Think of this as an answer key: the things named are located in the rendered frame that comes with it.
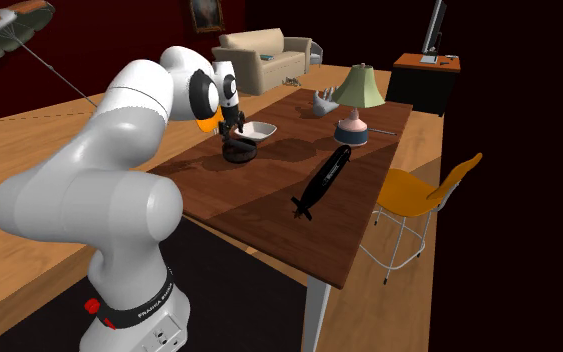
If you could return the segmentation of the orange rounded object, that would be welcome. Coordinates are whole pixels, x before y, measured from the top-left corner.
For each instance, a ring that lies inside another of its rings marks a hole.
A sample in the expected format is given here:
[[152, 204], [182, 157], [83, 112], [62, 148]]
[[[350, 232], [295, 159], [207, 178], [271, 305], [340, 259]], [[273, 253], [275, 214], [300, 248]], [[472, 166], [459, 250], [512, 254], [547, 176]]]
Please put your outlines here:
[[207, 133], [212, 132], [214, 129], [216, 129], [218, 127], [218, 123], [222, 122], [223, 120], [224, 118], [222, 115], [222, 108], [221, 106], [218, 106], [212, 117], [207, 119], [197, 119], [196, 123], [202, 132]]

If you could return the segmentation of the white bowl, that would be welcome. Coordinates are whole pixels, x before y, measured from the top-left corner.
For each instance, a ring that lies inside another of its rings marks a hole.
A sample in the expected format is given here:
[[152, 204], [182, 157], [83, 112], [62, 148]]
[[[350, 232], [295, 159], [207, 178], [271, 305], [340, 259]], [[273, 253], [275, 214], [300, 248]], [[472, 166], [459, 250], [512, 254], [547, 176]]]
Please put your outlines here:
[[236, 127], [234, 132], [237, 136], [254, 142], [262, 142], [273, 135], [277, 127], [273, 124], [261, 121], [249, 121], [242, 128]]

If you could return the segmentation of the dark brown round bowl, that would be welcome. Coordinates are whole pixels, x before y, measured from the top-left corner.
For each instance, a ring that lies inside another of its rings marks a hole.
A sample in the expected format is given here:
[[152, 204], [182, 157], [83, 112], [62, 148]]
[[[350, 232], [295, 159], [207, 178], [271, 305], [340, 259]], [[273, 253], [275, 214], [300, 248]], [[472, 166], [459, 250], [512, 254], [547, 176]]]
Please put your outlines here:
[[223, 158], [234, 164], [249, 162], [257, 155], [257, 145], [246, 138], [229, 139], [222, 146]]

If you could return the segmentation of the beige sofa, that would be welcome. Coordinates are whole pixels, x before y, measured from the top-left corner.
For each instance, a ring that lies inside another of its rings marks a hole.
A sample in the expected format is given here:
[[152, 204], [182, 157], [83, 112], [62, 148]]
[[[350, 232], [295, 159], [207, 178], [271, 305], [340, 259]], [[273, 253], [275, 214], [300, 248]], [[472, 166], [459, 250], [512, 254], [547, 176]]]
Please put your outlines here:
[[280, 28], [223, 34], [212, 48], [216, 61], [231, 61], [237, 89], [250, 95], [309, 72], [312, 39], [286, 37]]

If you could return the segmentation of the white hand figure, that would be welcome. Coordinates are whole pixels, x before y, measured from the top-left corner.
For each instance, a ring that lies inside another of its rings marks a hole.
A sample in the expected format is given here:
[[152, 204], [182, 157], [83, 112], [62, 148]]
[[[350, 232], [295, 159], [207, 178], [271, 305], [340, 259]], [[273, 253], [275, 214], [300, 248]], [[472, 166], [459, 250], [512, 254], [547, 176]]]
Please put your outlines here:
[[318, 117], [323, 117], [326, 114], [334, 111], [339, 107], [339, 104], [334, 102], [332, 95], [336, 87], [326, 88], [323, 94], [320, 95], [319, 91], [315, 91], [313, 95], [313, 113]]

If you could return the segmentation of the brown wooden table white legs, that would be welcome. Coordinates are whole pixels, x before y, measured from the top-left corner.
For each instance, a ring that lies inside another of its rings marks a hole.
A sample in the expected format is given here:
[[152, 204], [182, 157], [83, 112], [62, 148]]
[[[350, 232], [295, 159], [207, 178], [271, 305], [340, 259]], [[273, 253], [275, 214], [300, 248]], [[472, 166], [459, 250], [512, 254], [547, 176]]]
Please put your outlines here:
[[388, 101], [361, 111], [371, 132], [352, 150], [323, 198], [311, 207], [312, 220], [295, 218], [291, 197], [338, 148], [334, 130], [350, 108], [318, 118], [313, 93], [295, 89], [251, 115], [276, 132], [261, 142], [254, 159], [230, 164], [219, 137], [210, 137], [153, 168], [172, 179], [183, 197], [185, 215], [307, 274], [303, 351], [315, 352], [329, 293], [342, 289], [358, 252], [383, 181], [412, 108]]

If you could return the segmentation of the black torpedo toy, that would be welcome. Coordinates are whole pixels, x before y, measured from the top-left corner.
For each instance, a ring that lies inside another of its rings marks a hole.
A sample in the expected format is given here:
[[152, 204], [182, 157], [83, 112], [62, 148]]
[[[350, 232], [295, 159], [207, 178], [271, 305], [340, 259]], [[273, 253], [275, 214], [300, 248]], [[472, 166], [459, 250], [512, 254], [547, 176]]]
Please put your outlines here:
[[295, 218], [305, 215], [309, 221], [312, 220], [309, 209], [326, 194], [338, 174], [349, 161], [351, 153], [352, 149], [349, 145], [338, 147], [309, 181], [301, 197], [291, 197], [291, 201], [296, 205], [296, 210], [294, 211]]

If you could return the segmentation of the table lamp green shade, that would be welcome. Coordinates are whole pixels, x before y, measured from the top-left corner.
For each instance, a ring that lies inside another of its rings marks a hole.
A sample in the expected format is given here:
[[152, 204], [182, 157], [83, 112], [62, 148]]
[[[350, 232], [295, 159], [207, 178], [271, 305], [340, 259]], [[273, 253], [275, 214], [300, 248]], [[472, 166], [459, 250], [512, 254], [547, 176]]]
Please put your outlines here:
[[353, 65], [342, 85], [333, 93], [332, 100], [339, 105], [351, 107], [349, 115], [338, 121], [335, 140], [349, 146], [366, 144], [368, 126], [360, 119], [359, 109], [385, 103], [376, 84], [374, 68], [365, 63]]

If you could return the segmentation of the black robot stand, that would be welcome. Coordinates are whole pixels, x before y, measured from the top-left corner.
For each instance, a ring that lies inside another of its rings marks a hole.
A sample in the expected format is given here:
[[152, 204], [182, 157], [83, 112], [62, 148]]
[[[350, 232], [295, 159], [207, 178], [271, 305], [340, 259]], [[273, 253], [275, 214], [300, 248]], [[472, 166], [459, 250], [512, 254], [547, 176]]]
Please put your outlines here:
[[[160, 249], [190, 301], [179, 352], [301, 352], [306, 288], [188, 219]], [[97, 297], [83, 278], [0, 336], [0, 352], [78, 352]]]

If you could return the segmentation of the black desk with monitor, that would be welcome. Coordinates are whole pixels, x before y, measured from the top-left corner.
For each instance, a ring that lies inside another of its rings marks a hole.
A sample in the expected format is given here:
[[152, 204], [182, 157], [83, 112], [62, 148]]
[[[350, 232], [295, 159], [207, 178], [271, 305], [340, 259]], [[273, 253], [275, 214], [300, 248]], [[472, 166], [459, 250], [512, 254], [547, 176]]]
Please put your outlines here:
[[439, 53], [444, 0], [435, 0], [420, 54], [405, 53], [392, 66], [386, 101], [410, 104], [415, 111], [442, 117], [461, 71], [457, 55]]

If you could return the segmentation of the orange chair white legs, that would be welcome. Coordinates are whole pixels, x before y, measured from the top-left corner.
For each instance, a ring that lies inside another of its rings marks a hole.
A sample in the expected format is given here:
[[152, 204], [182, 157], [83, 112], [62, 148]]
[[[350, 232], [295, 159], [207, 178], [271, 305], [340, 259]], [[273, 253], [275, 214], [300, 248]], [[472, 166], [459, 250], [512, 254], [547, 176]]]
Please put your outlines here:
[[[477, 153], [473, 158], [454, 167], [445, 180], [433, 187], [420, 180], [409, 172], [400, 169], [390, 169], [381, 187], [376, 204], [378, 209], [373, 211], [377, 217], [377, 225], [382, 216], [387, 217], [399, 226], [399, 231], [389, 264], [379, 261], [363, 245], [360, 248], [379, 266], [387, 270], [383, 284], [388, 282], [390, 273], [406, 266], [411, 260], [419, 258], [426, 247], [426, 234], [431, 215], [442, 210], [453, 191], [460, 185], [464, 176], [472, 170], [482, 159], [483, 154]], [[406, 224], [408, 218], [426, 216], [422, 233], [418, 233]], [[420, 244], [415, 253], [399, 265], [394, 261], [400, 246], [402, 234], [408, 231], [420, 239]]]

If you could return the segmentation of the parasol on pole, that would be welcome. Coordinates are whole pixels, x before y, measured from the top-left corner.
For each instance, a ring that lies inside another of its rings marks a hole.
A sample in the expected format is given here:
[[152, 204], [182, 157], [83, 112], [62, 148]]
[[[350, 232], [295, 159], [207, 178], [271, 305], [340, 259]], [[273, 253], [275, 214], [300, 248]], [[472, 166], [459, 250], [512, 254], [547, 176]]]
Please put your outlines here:
[[75, 85], [57, 72], [52, 65], [48, 64], [26, 45], [38, 31], [46, 27], [53, 19], [55, 12], [55, 7], [47, 0], [25, 0], [0, 8], [0, 58], [18, 48], [25, 49], [91, 105], [96, 107], [97, 104], [87, 95], [82, 93]]

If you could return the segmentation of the framed wall picture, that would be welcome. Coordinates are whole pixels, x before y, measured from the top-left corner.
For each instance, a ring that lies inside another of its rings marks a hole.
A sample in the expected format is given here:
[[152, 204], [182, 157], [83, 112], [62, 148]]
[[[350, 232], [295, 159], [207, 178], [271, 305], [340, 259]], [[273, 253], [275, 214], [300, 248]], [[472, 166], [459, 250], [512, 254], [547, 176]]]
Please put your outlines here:
[[189, 0], [196, 33], [219, 32], [225, 29], [221, 0]]

